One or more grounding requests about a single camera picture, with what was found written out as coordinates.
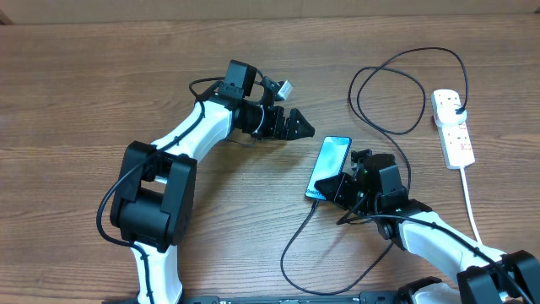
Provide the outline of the Samsung Galaxy smartphone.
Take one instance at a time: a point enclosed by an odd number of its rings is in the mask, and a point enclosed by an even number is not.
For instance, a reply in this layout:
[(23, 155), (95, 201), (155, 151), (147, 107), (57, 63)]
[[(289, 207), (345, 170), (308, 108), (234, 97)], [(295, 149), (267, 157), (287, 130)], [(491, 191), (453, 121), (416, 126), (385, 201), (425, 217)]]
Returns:
[(305, 190), (307, 198), (326, 200), (326, 197), (316, 189), (315, 184), (319, 180), (336, 176), (342, 171), (351, 143), (350, 137), (326, 136), (324, 138)]

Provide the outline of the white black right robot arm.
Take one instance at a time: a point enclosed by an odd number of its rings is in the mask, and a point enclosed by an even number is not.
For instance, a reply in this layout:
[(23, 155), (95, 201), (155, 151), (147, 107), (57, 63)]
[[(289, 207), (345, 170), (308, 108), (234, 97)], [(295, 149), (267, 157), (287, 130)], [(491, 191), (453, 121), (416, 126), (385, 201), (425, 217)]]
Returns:
[(326, 201), (345, 209), (338, 224), (373, 221), (381, 236), (429, 262), (457, 287), (430, 276), (400, 287), (395, 303), (539, 301), (539, 262), (529, 252), (487, 247), (412, 199), (393, 155), (347, 147), (323, 149), (310, 180)]

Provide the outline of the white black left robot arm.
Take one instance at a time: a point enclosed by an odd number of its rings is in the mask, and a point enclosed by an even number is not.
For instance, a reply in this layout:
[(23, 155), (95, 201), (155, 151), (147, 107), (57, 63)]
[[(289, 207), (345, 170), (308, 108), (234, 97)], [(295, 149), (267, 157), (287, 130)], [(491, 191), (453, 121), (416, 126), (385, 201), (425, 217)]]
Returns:
[(195, 103), (175, 129), (151, 144), (127, 146), (117, 182), (104, 196), (116, 244), (136, 259), (136, 303), (178, 303), (183, 285), (178, 247), (185, 235), (195, 195), (197, 165), (218, 142), (238, 128), (253, 138), (296, 140), (315, 133), (300, 111), (288, 116), (280, 106), (210, 98)]

